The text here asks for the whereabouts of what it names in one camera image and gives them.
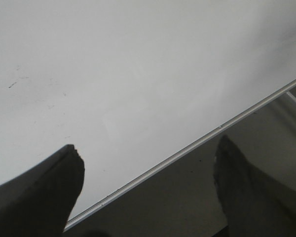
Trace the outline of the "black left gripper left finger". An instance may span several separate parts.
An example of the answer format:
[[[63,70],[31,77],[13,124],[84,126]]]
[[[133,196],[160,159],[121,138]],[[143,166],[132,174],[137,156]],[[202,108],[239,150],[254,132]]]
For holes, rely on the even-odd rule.
[[[60,237],[81,193],[84,162],[65,145],[0,185],[0,237]]]

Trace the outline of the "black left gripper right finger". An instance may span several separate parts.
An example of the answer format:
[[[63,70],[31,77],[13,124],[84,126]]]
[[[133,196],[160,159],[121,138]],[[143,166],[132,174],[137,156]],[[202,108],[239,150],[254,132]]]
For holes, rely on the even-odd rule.
[[[296,237],[296,191],[251,164],[226,135],[213,177],[230,237]]]

